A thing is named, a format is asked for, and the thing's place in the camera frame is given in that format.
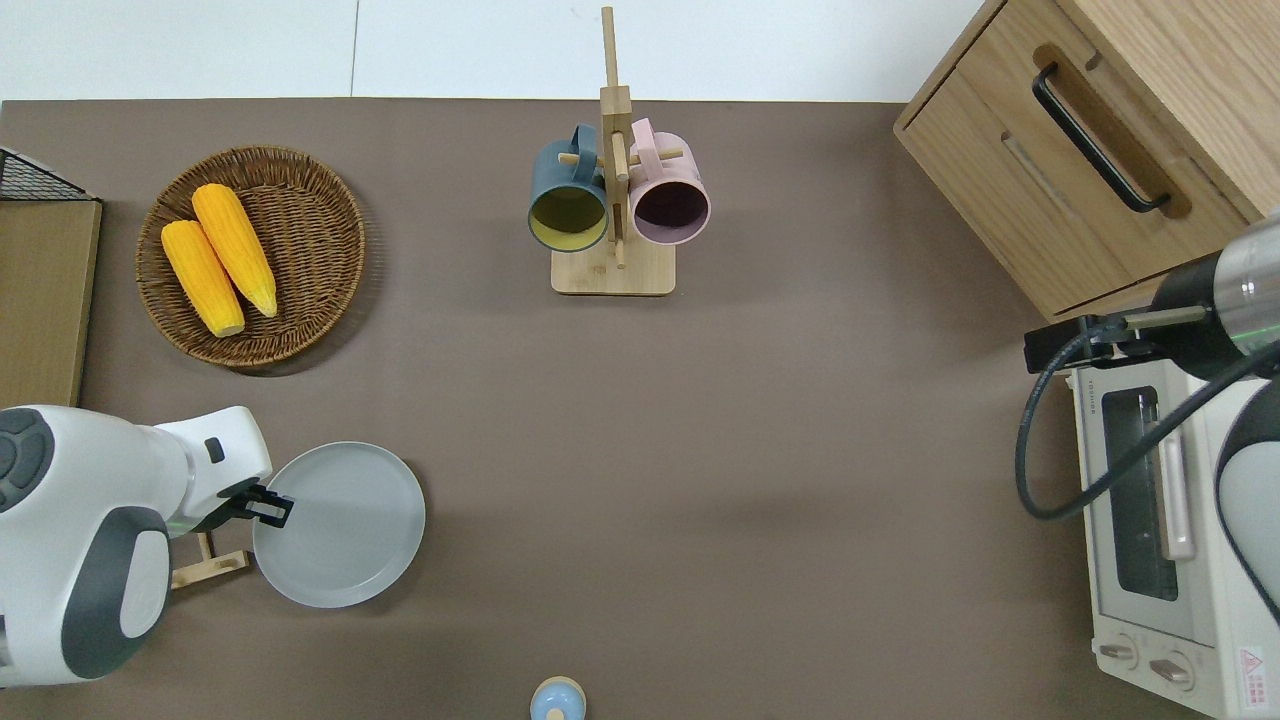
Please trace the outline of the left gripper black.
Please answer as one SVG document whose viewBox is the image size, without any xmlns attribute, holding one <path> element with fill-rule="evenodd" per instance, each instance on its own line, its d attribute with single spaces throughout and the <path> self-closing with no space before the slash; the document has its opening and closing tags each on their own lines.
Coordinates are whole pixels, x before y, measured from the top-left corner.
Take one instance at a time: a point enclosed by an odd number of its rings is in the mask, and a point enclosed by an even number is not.
<svg viewBox="0 0 1280 720">
<path fill-rule="evenodd" d="M 242 505 L 250 509 L 253 520 L 266 527 L 282 529 L 288 523 L 294 505 L 292 498 L 261 484 L 252 484 L 247 489 L 244 487 L 227 488 L 218 493 L 216 498 L 218 505 L 192 527 L 191 533 L 209 533 L 232 519 L 247 518 Z"/>
</svg>

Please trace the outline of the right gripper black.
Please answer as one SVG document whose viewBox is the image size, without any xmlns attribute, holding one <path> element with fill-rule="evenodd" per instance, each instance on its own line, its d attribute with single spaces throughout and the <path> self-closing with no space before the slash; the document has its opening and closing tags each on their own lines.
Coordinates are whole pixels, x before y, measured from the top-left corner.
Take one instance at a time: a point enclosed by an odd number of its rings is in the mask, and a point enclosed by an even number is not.
<svg viewBox="0 0 1280 720">
<path fill-rule="evenodd" d="M 1043 372 L 1052 357 L 1076 337 L 1074 364 L 1117 364 L 1116 343 L 1126 337 L 1120 314 L 1085 314 L 1073 322 L 1057 322 L 1024 334 L 1024 363 L 1029 374 Z"/>
</svg>

